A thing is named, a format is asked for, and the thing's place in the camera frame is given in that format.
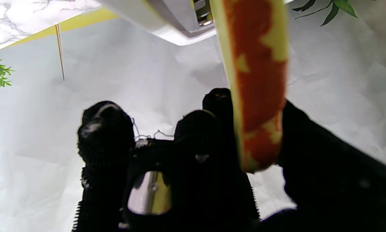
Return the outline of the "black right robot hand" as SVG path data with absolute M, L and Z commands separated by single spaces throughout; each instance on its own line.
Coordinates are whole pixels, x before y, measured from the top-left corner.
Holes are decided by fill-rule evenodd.
M 84 161 L 73 232 L 386 232 L 386 165 L 318 125 L 292 102 L 283 110 L 283 141 L 274 159 L 295 203 L 260 220 L 240 168 L 230 90 L 215 88 L 202 109 L 184 115 L 173 140 L 135 141 L 117 104 L 84 110 L 78 154 Z M 130 211 L 127 200 L 144 170 L 164 174 L 171 209 Z

